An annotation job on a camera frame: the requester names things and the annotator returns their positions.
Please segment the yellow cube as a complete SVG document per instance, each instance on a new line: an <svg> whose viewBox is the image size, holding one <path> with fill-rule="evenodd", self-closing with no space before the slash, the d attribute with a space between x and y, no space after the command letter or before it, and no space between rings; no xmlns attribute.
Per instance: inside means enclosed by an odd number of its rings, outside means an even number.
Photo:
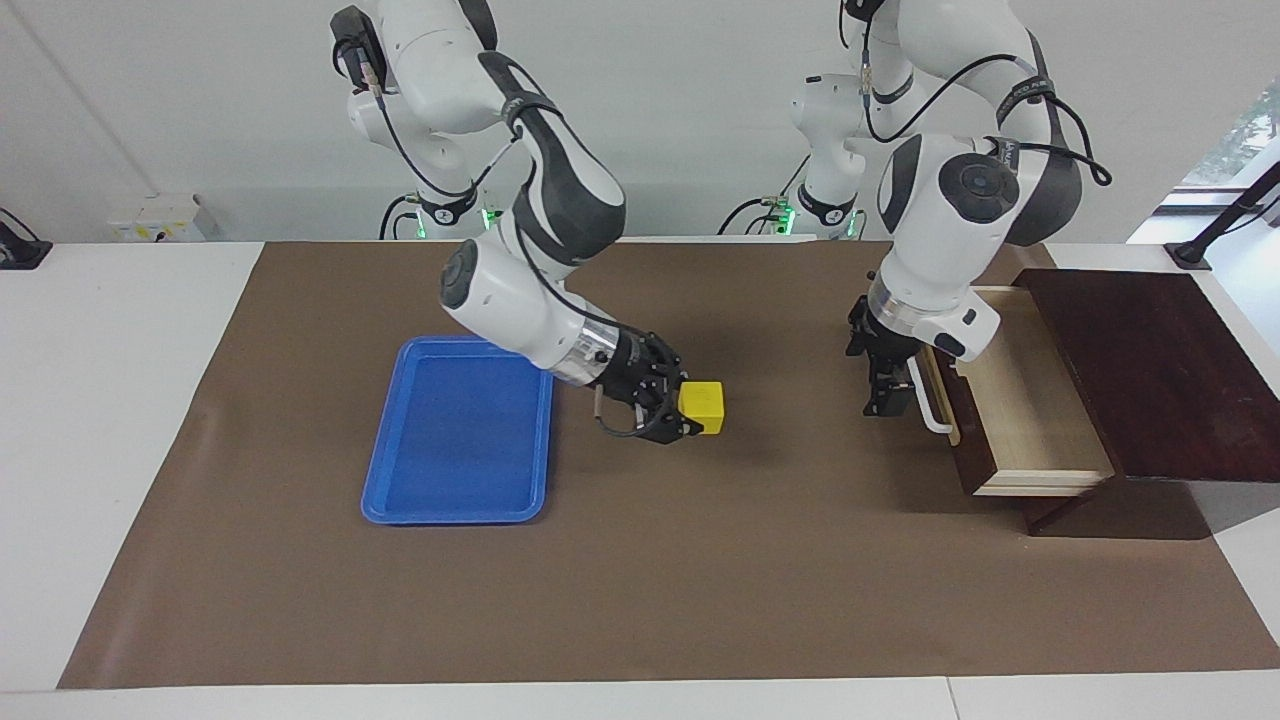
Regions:
<svg viewBox="0 0 1280 720"><path fill-rule="evenodd" d="M685 380L678 391L677 409L686 418L692 434L692 424L700 427L700 436L718 436L724 425L724 387L718 380Z"/></svg>

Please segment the wooden drawer with white handle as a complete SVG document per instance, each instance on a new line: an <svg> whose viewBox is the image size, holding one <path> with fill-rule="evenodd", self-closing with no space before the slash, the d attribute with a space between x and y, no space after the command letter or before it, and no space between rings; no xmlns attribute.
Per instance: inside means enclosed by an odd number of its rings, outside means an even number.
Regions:
<svg viewBox="0 0 1280 720"><path fill-rule="evenodd" d="M972 363L924 347L911 378L925 427L948 441L966 495L1073 498L1115 477L1030 292L977 293L1001 316Z"/></svg>

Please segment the brown table mat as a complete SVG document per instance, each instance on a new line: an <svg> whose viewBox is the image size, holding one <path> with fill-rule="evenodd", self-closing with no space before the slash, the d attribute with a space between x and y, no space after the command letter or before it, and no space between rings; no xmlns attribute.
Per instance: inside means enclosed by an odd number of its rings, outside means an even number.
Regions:
<svg viewBox="0 0 1280 720"><path fill-rule="evenodd" d="M1215 542L1025 536L916 416L861 414L881 243L620 243L570 281L721 380L719 436L616 439L556 387L543 510L360 510L448 243L260 254L63 689L1280 667Z"/></svg>

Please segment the blue plastic tray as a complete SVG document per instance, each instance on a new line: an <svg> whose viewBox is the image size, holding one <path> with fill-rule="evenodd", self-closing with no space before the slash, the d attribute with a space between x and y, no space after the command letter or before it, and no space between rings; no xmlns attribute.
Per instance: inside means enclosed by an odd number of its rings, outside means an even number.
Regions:
<svg viewBox="0 0 1280 720"><path fill-rule="evenodd" d="M475 336L399 350L361 496L381 527L513 525L547 497L556 382Z"/></svg>

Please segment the dark wooden cabinet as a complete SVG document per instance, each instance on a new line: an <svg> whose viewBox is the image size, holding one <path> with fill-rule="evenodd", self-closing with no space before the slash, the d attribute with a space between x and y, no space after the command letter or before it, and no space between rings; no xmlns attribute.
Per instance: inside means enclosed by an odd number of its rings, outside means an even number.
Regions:
<svg viewBox="0 0 1280 720"><path fill-rule="evenodd" d="M1199 541L1280 510L1280 396L1189 274L1024 270L1114 475L1032 536Z"/></svg>

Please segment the black slanted stand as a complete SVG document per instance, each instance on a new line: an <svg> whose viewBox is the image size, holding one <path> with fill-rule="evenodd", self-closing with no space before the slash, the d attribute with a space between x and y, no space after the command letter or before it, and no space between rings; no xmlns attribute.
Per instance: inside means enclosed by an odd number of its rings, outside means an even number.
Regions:
<svg viewBox="0 0 1280 720"><path fill-rule="evenodd" d="M1245 225L1240 219L1252 213L1253 209L1276 187L1280 186L1280 160L1276 160L1258 179L1256 179L1231 205L1226 206L1211 223L1207 224L1194 238L1180 243L1166 243L1164 246L1167 255L1176 266L1185 270L1211 270L1211 265L1204 256L1210 246L1229 232Z"/></svg>

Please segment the window with white frame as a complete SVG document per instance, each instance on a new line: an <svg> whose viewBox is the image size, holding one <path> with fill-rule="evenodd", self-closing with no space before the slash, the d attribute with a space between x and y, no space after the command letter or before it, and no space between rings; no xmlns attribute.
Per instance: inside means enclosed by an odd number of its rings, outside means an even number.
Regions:
<svg viewBox="0 0 1280 720"><path fill-rule="evenodd" d="M1181 179L1179 188L1244 187L1245 170L1280 138L1280 74Z"/></svg>

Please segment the white wall socket box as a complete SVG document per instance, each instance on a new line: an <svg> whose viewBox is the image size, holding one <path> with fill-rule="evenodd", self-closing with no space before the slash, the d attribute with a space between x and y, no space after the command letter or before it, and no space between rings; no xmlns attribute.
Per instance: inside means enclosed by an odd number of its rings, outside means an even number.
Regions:
<svg viewBox="0 0 1280 720"><path fill-rule="evenodd" d="M118 242L202 243L220 237L218 224L195 193L160 193L108 215Z"/></svg>

